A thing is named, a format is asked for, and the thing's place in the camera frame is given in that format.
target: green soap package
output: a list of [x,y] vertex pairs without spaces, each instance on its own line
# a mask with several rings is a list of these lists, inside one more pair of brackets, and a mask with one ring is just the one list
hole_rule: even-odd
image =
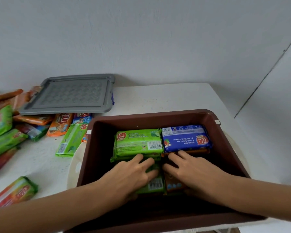
[[0,110],[0,136],[12,128],[12,107],[7,105]]
[[2,136],[0,136],[0,154],[26,140],[27,137],[28,135],[20,132],[17,129],[12,129],[11,131],[4,133]]
[[57,156],[72,157],[82,142],[87,130],[87,124],[72,124],[65,134],[57,152]]
[[111,162],[130,160],[141,153],[145,158],[160,160],[163,152],[161,129],[143,129],[116,133]]
[[[153,164],[146,172],[159,169],[159,164]],[[156,192],[165,192],[164,179],[161,174],[151,180],[147,185],[136,191],[137,194],[149,194]]]

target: brown plastic bin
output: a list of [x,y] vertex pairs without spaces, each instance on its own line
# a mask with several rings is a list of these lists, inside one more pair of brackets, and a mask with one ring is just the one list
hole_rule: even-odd
[[[216,115],[209,110],[94,118],[88,126],[92,134],[88,137],[78,186],[98,180],[114,166],[110,157],[116,132],[193,124],[204,125],[213,142],[211,152],[201,156],[230,174],[250,178],[215,120]],[[186,195],[162,195],[138,198],[67,232],[156,233],[263,219]]]

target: blue soap package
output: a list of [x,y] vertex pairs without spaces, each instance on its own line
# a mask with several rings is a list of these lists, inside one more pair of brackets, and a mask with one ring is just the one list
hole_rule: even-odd
[[162,136],[165,153],[212,148],[212,143],[202,125],[163,128]]
[[73,118],[74,124],[89,124],[92,119],[91,113],[75,113]]

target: gray plastic lid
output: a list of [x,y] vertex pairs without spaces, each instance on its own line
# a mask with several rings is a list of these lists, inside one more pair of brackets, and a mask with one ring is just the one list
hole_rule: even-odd
[[86,74],[45,79],[22,115],[105,113],[112,107],[113,74]]

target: white wall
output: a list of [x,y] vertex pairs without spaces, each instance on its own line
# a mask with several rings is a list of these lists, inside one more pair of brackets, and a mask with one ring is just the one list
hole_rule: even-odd
[[291,184],[291,46],[236,120],[279,180]]
[[210,82],[235,115],[290,42],[291,0],[0,0],[0,91]]

